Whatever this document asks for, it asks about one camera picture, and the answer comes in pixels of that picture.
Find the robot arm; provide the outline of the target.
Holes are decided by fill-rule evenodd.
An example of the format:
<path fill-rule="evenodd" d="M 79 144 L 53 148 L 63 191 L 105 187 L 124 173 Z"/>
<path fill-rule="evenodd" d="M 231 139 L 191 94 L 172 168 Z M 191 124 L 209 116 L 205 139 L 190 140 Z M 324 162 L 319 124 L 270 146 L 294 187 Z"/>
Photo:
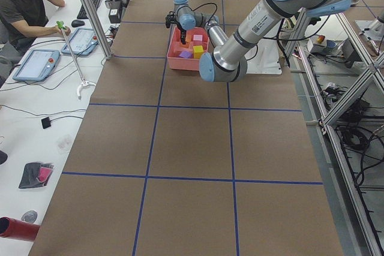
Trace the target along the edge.
<path fill-rule="evenodd" d="M 199 73 L 207 82 L 235 82 L 245 76 L 245 55 L 282 19 L 304 8 L 309 17 L 330 16 L 344 12 L 352 0 L 261 0 L 228 37 L 214 15 L 193 11 L 188 0 L 173 0 L 174 15 L 166 25 L 176 24 L 182 35 L 195 27 L 205 28 L 214 51 L 199 59 Z"/>

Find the person hand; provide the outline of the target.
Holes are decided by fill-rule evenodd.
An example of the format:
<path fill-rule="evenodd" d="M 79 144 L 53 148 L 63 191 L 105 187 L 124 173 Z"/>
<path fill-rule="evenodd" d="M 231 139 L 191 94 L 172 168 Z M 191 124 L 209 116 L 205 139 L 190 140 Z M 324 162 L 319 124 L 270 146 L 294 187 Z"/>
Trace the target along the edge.
<path fill-rule="evenodd" d="M 55 32 L 62 35 L 64 33 L 66 36 L 69 36 L 71 33 L 71 29 L 68 26 L 64 26 L 63 29 L 61 29 L 58 25 L 55 26 Z"/>

